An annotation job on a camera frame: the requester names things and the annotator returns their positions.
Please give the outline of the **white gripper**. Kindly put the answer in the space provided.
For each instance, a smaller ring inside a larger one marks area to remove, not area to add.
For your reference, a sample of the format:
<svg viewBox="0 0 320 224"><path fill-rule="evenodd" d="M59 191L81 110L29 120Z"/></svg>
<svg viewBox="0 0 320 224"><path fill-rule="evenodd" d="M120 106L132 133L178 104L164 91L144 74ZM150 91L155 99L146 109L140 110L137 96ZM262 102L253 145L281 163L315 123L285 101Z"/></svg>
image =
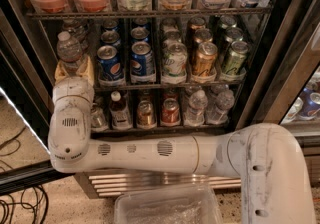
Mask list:
<svg viewBox="0 0 320 224"><path fill-rule="evenodd" d="M91 58L88 55L84 56L84 61L77 70L77 75L68 77L68 73L64 64L59 61L55 69L55 83L53 88L53 103L63 97L80 97L87 100L90 104L93 103L95 75L94 67Z"/></svg>

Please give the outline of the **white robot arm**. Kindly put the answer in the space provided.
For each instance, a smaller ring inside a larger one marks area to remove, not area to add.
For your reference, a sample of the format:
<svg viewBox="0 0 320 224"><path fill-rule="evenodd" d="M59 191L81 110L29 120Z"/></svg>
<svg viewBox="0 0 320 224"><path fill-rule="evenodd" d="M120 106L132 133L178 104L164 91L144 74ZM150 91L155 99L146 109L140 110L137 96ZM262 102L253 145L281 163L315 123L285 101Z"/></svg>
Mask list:
<svg viewBox="0 0 320 224"><path fill-rule="evenodd" d="M242 224L317 224L304 154L287 129L259 123L219 136L94 140L93 85L91 60L73 75L56 68L48 135L55 170L125 168L234 177L241 181Z"/></svg>

